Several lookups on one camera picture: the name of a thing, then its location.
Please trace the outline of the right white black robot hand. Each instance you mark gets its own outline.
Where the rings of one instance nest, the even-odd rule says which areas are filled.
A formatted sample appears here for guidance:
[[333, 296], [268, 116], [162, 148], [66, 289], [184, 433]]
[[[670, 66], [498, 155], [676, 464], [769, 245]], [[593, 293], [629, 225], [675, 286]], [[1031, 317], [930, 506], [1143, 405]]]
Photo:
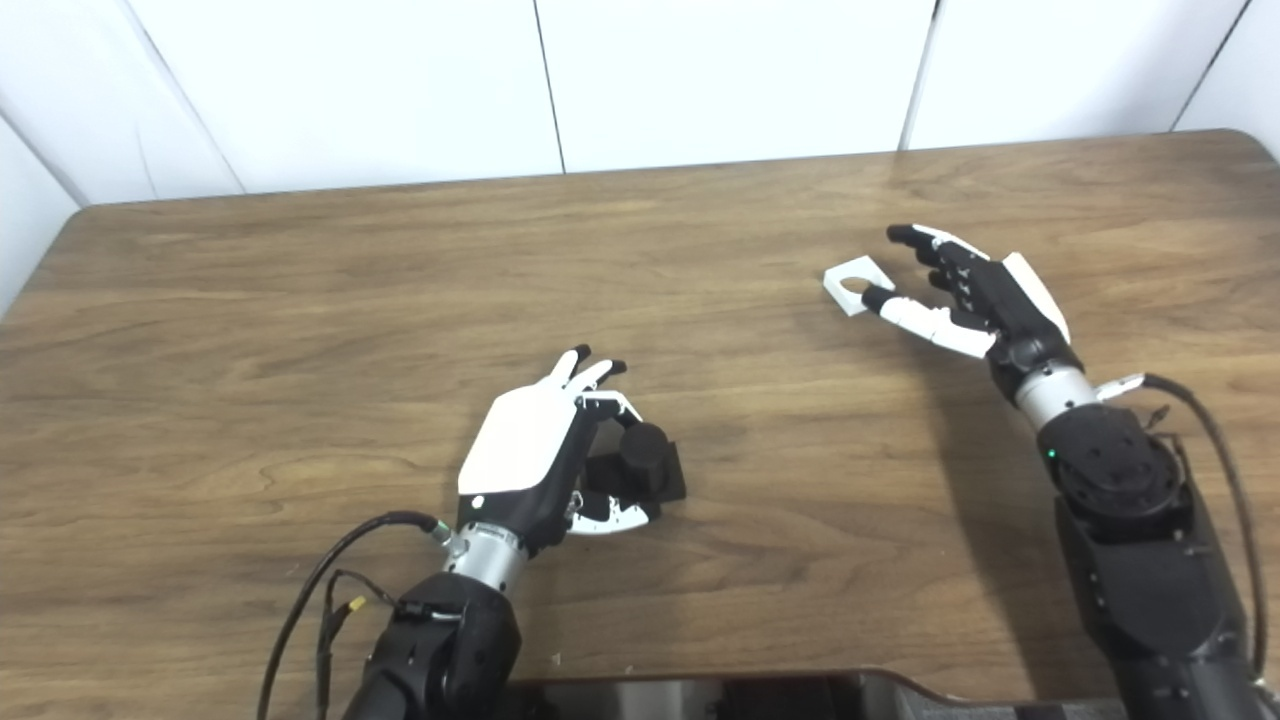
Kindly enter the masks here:
[[868, 284], [861, 306], [929, 343], [987, 361], [1009, 402], [1034, 375], [1085, 370], [1065, 318], [1044, 283], [1018, 252], [992, 259], [948, 232], [920, 224], [890, 225], [892, 243], [911, 249], [932, 287], [951, 299], [928, 307], [896, 290]]

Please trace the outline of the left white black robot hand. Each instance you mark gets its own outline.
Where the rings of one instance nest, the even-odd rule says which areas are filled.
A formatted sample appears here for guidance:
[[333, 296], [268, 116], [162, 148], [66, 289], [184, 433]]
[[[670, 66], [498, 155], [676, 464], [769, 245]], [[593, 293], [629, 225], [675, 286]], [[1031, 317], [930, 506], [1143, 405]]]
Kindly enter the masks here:
[[591, 354], [588, 345], [567, 350], [543, 378], [493, 400], [460, 469], [460, 529], [500, 528], [534, 559], [570, 534], [618, 534], [662, 516], [659, 503], [579, 488], [600, 425], [630, 429], [643, 419], [603, 386], [626, 363], [586, 366]]

